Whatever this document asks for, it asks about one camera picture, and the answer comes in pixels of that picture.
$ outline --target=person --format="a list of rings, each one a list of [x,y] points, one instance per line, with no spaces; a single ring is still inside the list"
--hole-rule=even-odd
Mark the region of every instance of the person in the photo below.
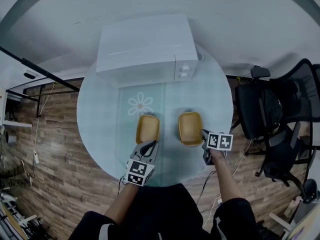
[[[16,166],[13,169],[5,170],[0,172],[0,189],[10,189],[32,185],[32,178],[30,173],[23,178],[12,178],[18,175],[26,174],[25,163],[23,160],[20,160],[20,165]]]
[[[210,153],[222,199],[210,233],[203,229],[203,217],[181,183],[141,188],[128,183],[105,215],[93,211],[85,213],[69,239],[262,239],[251,205],[222,153],[213,149]]]

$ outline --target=hand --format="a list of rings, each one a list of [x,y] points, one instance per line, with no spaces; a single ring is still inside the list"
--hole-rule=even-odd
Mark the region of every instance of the hand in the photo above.
[[[209,149],[210,155],[212,156],[212,162],[215,163],[216,160],[225,159],[224,155],[221,151],[216,149]]]
[[[139,158],[137,155],[131,157],[133,159],[130,158],[126,163],[126,174],[124,179],[126,182],[143,187],[155,172],[155,165],[147,163],[147,161],[143,159],[137,160]]]

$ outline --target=office chair armrest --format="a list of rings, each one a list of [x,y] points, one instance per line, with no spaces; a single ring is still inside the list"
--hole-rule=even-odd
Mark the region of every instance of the office chair armrest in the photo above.
[[[292,131],[292,137],[290,141],[290,146],[292,149],[294,149],[294,147],[296,146],[300,127],[301,127],[301,123],[296,122]],[[274,147],[276,145],[279,145],[281,142],[285,140],[286,136],[287,136],[287,131],[285,129],[277,133],[276,135],[272,136],[268,140],[269,147]]]
[[[292,138],[291,138],[291,142],[290,142],[290,146],[292,149],[295,148],[297,140],[298,140],[298,134],[300,131],[300,127],[301,127],[301,123],[300,122],[296,122],[293,128],[293,133],[292,133]]]
[[[312,155],[311,155],[311,161],[310,161],[310,163],[309,163],[309,165],[308,165],[308,170],[310,170],[312,164],[314,163],[314,160],[315,160],[315,158],[316,158],[316,155],[317,155],[317,148],[315,147],[314,150],[313,150],[313,152],[312,152]]]
[[[268,140],[269,147],[274,147],[276,145],[279,145],[281,142],[283,142],[286,138],[287,132],[283,130],[282,132],[279,132],[278,134],[272,136]]]
[[[271,76],[269,69],[255,65],[251,70],[251,76],[253,79],[268,78]]]

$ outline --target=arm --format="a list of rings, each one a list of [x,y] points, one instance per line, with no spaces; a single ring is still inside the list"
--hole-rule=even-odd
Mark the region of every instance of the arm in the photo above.
[[[131,183],[125,185],[104,215],[120,225],[123,222],[136,194],[138,193],[138,190],[138,185]]]
[[[232,176],[222,153],[214,149],[210,149],[209,151],[218,175],[222,202],[226,202],[234,198],[244,199],[245,196]]]

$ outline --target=wire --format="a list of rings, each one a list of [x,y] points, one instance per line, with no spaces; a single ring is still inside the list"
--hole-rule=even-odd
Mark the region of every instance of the wire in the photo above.
[[[210,219],[210,217],[211,217],[211,212],[212,212],[212,210],[213,210],[213,208],[214,208],[214,206],[215,206],[215,203],[216,203],[216,201],[217,201],[217,199],[218,199],[219,197],[220,197],[220,195],[219,195],[219,196],[217,196],[217,197],[214,199],[213,205],[212,205],[212,207],[211,207],[211,209],[210,209],[209,217],[208,217],[208,219],[205,221],[205,223],[204,223],[204,225],[203,225],[203,227],[202,227],[202,228],[204,228],[204,227],[206,226],[206,224],[207,224],[208,220]]]
[[[239,165],[240,165],[240,163],[241,163],[242,159],[244,159],[245,154],[246,154],[246,152],[248,151],[248,149],[249,149],[249,147],[250,147],[250,145],[251,145],[251,142],[252,142],[252,140],[250,140],[250,143],[249,143],[248,147],[246,148],[246,150],[244,151],[244,153],[243,153],[243,155],[242,155],[242,157],[241,157],[241,159],[240,159],[240,161],[239,161],[239,163],[238,163],[237,167],[235,168],[235,170],[234,170],[234,172],[233,172],[232,176],[233,176],[233,175],[235,175],[235,173],[236,173],[237,169],[239,168]]]
[[[203,211],[201,211],[200,213],[202,214],[202,213],[204,213],[204,212],[211,211],[211,210],[217,208],[219,205],[220,205],[220,204],[216,205],[215,207],[213,207],[213,208],[211,208],[211,209],[203,210]]]
[[[216,170],[213,170],[213,171],[211,171],[211,172],[209,173],[208,177],[206,177],[205,182],[204,182],[203,187],[202,187],[202,191],[201,191],[201,193],[200,193],[200,196],[199,196],[198,200],[196,201],[196,204],[198,204],[198,202],[199,202],[202,194],[204,193],[204,190],[205,190],[205,187],[206,187],[206,184],[207,184],[208,180],[209,180],[210,177],[211,177],[212,175],[214,175],[216,172],[217,172]]]
[[[55,84],[53,83],[53,86],[52,86],[52,89],[51,89],[50,93],[52,93],[52,91],[54,90],[54,88],[55,88]],[[49,99],[49,96],[50,96],[50,95],[48,95],[48,97],[46,97],[46,100],[45,100],[45,102],[44,102],[44,104],[43,104],[43,106],[42,106],[42,108],[41,108],[41,110],[40,110],[39,117],[38,117],[38,120],[37,120],[37,122],[36,122],[36,130],[35,130],[35,138],[34,138],[34,151],[37,150],[37,134],[38,134],[38,125],[39,125],[40,115],[41,115],[41,112],[42,112],[42,110],[44,109],[44,107],[45,107],[45,105],[46,105],[46,103],[47,103],[47,101],[48,101],[48,99]],[[31,174],[31,177],[32,177],[32,178],[35,177],[35,155],[34,155],[34,154],[33,154],[33,165],[32,165],[32,174]]]
[[[53,87],[52,87],[52,89],[51,89],[51,91],[50,91],[49,93],[52,93],[52,91],[54,90],[54,88],[55,88],[55,84],[53,84]],[[50,97],[50,95],[48,95],[48,97],[46,97],[46,100],[45,100],[45,102],[44,102],[44,104],[43,104],[43,106],[42,106],[42,108],[41,108],[41,110],[40,110],[39,116],[41,115],[41,112],[42,112],[42,110],[44,109],[44,107],[45,107],[45,105],[46,105],[49,97]],[[40,119],[40,117],[38,117],[38,121],[36,122],[35,140],[34,140],[34,150],[37,150],[36,147],[37,147],[37,133],[38,133],[39,119]]]
[[[227,151],[224,151],[224,152],[222,153],[222,155],[223,155],[223,157],[224,157],[224,160],[227,160]],[[206,177],[205,182],[204,182],[204,185],[203,185],[202,190],[201,190],[201,193],[200,193],[200,196],[199,196],[198,200],[196,201],[196,205],[198,204],[198,202],[199,202],[199,200],[200,200],[200,198],[201,198],[201,196],[202,196],[202,194],[203,194],[203,192],[204,192],[204,190],[205,190],[207,181],[208,181],[208,180],[210,179],[210,177],[211,177],[212,175],[214,175],[216,172],[217,172],[216,170],[213,170],[212,172],[209,173],[208,177]]]
[[[243,75],[243,76],[237,76],[237,77],[236,77],[236,79],[238,79],[238,80],[239,80],[240,85],[242,85],[241,78],[244,78],[245,76],[250,75],[250,74],[251,74],[251,72],[250,72],[250,73],[248,73],[248,74],[245,74],[245,75]]]
[[[122,176],[120,179],[119,179],[119,185],[118,185],[118,194],[116,194],[116,196],[118,196],[119,195],[119,193],[120,193],[120,183],[121,183],[121,181],[122,181],[122,183],[123,183],[123,180],[124,180],[124,176]]]

